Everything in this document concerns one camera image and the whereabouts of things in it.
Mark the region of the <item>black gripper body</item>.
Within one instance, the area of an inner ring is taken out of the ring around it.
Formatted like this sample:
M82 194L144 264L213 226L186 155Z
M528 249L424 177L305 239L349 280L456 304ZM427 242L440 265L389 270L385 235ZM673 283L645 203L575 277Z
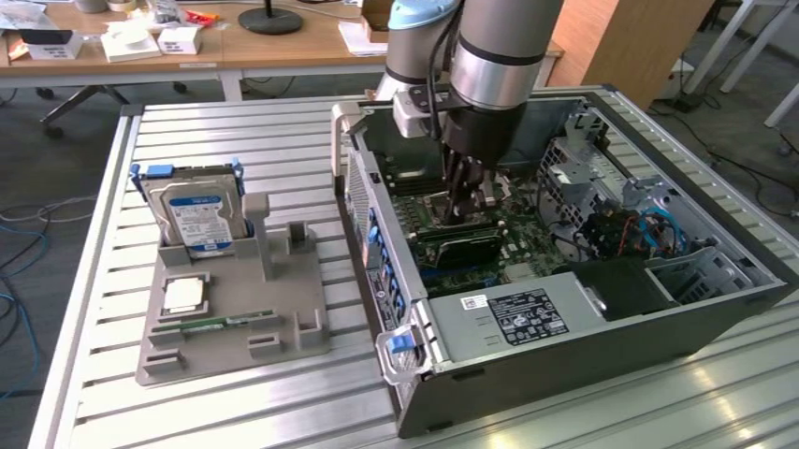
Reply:
M524 104L505 110L451 109L444 118L443 142L461 156L495 167L511 149L525 109Z

